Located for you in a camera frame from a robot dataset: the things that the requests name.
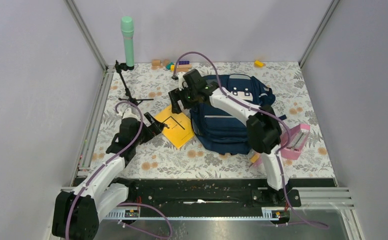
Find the yellow book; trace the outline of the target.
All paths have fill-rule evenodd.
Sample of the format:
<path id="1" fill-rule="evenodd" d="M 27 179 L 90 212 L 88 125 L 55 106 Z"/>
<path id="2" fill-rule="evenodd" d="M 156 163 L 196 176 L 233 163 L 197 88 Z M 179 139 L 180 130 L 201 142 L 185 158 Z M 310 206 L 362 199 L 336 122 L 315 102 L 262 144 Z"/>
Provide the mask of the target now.
<path id="1" fill-rule="evenodd" d="M 180 149 L 195 136 L 191 120 L 183 113 L 172 113 L 171 105 L 159 112 L 154 118 L 166 125 L 162 133 L 177 149 Z"/>

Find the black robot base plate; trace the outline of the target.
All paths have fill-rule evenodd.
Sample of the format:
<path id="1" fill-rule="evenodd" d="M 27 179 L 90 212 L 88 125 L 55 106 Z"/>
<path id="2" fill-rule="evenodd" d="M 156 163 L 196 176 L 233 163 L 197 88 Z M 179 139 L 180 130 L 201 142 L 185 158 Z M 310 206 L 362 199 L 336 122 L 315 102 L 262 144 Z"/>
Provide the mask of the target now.
<path id="1" fill-rule="evenodd" d="M 301 206 L 299 192 L 292 186 L 287 196 L 275 191 L 266 179 L 125 179 L 116 178 L 113 183 L 129 188 L 127 202 L 141 203 L 160 210 L 175 206 L 196 205 L 244 205 L 248 207 L 277 208 L 285 210 L 288 204 Z"/>

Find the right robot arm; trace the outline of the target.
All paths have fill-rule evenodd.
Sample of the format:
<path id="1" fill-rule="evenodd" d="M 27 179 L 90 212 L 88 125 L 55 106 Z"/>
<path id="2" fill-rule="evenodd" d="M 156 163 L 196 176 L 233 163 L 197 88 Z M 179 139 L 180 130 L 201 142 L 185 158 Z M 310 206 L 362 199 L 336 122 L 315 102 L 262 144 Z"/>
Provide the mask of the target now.
<path id="1" fill-rule="evenodd" d="M 283 121 L 275 115 L 271 88 L 253 76 L 219 74 L 202 76 L 193 69 L 179 78 L 169 92 L 174 114 L 188 110 L 191 127 L 203 146 L 219 154 L 262 155 L 269 201 L 283 205 L 289 194 L 288 178 L 280 162 Z"/>

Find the navy blue student backpack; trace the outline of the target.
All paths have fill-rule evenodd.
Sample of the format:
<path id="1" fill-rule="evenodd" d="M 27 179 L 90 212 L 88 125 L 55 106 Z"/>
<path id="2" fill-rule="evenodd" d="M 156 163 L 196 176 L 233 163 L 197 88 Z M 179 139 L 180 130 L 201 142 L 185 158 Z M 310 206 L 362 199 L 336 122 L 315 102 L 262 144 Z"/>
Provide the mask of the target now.
<path id="1" fill-rule="evenodd" d="M 221 85 L 236 97 L 274 114 L 273 90 L 254 76 L 245 74 L 206 75 L 208 84 Z M 269 154 L 280 144 L 281 127 L 277 120 L 256 112 L 248 121 L 239 121 L 230 113 L 200 103 L 189 110 L 191 126 L 204 148 L 219 154 L 247 155 L 251 150 Z"/>

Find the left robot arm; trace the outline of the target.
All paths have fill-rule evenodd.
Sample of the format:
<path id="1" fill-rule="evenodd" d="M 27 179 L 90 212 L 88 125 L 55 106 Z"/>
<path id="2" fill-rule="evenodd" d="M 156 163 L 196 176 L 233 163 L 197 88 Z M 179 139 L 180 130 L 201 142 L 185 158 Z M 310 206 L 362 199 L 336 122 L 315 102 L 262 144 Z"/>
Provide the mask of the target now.
<path id="1" fill-rule="evenodd" d="M 118 204 L 134 204 L 137 192 L 122 183 L 114 183 L 136 154 L 136 147 L 159 135 L 166 124 L 149 113 L 138 118 L 125 113 L 119 131 L 106 149 L 107 160 L 95 168 L 86 179 L 70 192 L 62 191 L 55 199 L 51 233 L 67 240 L 92 240 L 100 222 Z"/>

